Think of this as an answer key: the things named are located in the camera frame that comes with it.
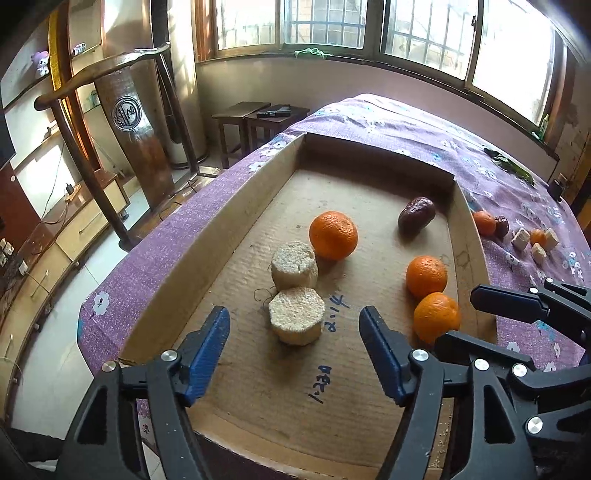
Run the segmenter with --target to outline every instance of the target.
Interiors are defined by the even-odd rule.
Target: orange fruit
[[[531,245],[540,244],[540,247],[544,248],[546,245],[546,234],[543,230],[534,229],[530,233]]]
[[[445,290],[447,270],[441,260],[429,255],[415,257],[407,267],[407,288],[417,300]]]
[[[437,337],[460,328],[457,302],[443,293],[431,293],[414,309],[413,329],[425,343],[432,345]]]
[[[310,243],[319,257],[342,260],[357,247],[357,227],[340,212],[324,212],[310,224]]]
[[[479,234],[482,236],[492,236],[495,234],[496,220],[490,213],[486,210],[481,210],[480,212],[474,212],[472,216],[474,217],[474,223]]]

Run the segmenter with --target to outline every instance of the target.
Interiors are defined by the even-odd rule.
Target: purple and white plush toy
[[[39,79],[49,73],[49,52],[38,51],[31,55],[31,61],[35,66],[36,79]]]

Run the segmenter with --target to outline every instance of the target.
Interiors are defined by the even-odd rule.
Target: wooden handrail
[[[77,88],[88,85],[96,79],[104,77],[109,73],[116,72],[124,67],[129,67],[142,60],[156,59],[163,52],[170,48],[170,43],[166,42],[158,48],[136,48],[129,53],[113,55],[103,60],[97,61],[81,71],[76,73],[67,83],[62,85],[54,92],[39,96],[34,103],[35,110],[42,111],[51,108],[51,104],[56,100],[63,99],[71,95]]]

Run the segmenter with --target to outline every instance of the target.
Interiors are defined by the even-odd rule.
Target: green string
[[[323,59],[325,59],[326,57],[329,56],[328,53],[324,53],[322,50],[319,50],[318,48],[307,48],[305,50],[296,50],[294,52],[295,57],[297,58],[298,55],[301,54],[307,54],[307,55],[314,55],[316,57],[322,57]]]

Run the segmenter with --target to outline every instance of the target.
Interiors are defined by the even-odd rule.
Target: drawer
[[[116,181],[107,185],[105,193],[117,213],[125,208],[125,197]],[[107,224],[105,215],[93,199],[64,228],[57,237],[57,244],[75,261]]]
[[[47,300],[47,292],[37,282],[51,292],[70,264],[70,259],[58,245],[49,247],[30,271],[33,278],[28,277],[24,281],[7,313],[0,330],[0,356],[9,359],[0,359],[0,415],[2,416],[4,416],[5,402],[15,368],[12,362],[20,357],[29,332]]]

